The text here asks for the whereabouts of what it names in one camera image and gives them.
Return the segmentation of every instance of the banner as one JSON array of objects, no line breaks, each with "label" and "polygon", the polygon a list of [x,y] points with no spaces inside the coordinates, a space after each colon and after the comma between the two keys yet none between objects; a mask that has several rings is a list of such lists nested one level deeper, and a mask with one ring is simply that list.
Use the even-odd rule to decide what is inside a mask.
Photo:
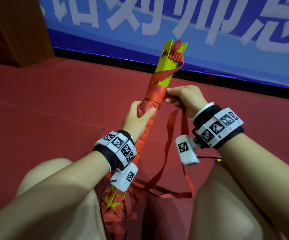
[{"label": "banner", "polygon": [[289,87],[289,0],[39,0],[55,48]]}]

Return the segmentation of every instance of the red mat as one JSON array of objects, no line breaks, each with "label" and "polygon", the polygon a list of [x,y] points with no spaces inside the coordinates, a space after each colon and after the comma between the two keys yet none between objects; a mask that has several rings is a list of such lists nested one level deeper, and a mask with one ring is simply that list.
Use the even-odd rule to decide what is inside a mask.
[{"label": "red mat", "polygon": [[[0,65],[0,209],[40,162],[57,157],[76,161],[104,129],[120,129],[131,103],[143,99],[149,80],[148,73],[62,58],[25,69]],[[289,164],[289,100],[175,78],[169,86],[183,85],[198,85],[207,101],[230,107],[245,122],[249,137]],[[173,110],[164,104],[155,120],[139,163],[139,179],[150,179],[163,163],[166,121]],[[180,134],[178,119],[175,137]],[[199,153],[217,155],[214,149]],[[195,189],[212,165],[205,159],[186,169]],[[175,146],[158,185],[188,190]],[[150,239],[185,239],[192,203],[149,197],[137,206],[139,219],[127,223],[131,239],[140,239],[142,228]]]}]

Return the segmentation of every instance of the wooden podium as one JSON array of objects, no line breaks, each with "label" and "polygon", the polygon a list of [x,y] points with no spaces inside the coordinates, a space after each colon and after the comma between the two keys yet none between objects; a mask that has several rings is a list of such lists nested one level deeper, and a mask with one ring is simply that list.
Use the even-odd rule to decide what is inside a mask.
[{"label": "wooden podium", "polygon": [[0,63],[27,67],[54,58],[38,0],[0,0]]}]

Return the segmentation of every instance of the bare leg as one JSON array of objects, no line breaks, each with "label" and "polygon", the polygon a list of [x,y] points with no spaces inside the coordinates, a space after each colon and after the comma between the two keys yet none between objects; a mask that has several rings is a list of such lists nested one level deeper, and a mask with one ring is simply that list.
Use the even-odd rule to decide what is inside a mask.
[{"label": "bare leg", "polygon": [[[57,158],[39,164],[24,177],[19,186],[17,196],[71,163],[68,159]],[[75,210],[75,213],[53,237],[53,240],[87,239],[105,239],[99,203],[94,190],[88,194],[85,200]]]},{"label": "bare leg", "polygon": [[281,239],[281,234],[222,161],[213,167],[195,197],[188,239],[274,240]]}]

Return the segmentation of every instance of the forearm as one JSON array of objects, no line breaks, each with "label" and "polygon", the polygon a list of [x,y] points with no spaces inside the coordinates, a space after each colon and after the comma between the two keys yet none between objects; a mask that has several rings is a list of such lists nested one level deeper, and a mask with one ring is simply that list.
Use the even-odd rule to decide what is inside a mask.
[{"label": "forearm", "polygon": [[18,196],[0,211],[0,239],[48,239],[109,171],[92,152]]},{"label": "forearm", "polygon": [[218,152],[252,200],[289,237],[289,166],[244,134]]}]

